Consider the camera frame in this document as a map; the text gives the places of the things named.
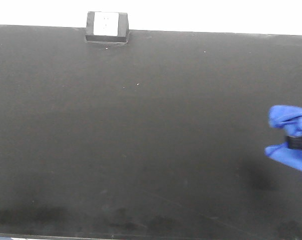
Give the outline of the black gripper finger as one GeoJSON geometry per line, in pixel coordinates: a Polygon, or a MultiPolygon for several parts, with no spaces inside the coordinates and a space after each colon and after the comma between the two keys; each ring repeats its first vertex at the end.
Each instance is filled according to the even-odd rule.
{"type": "Polygon", "coordinates": [[[301,136],[286,136],[287,147],[302,151],[302,135],[301,136]]]}

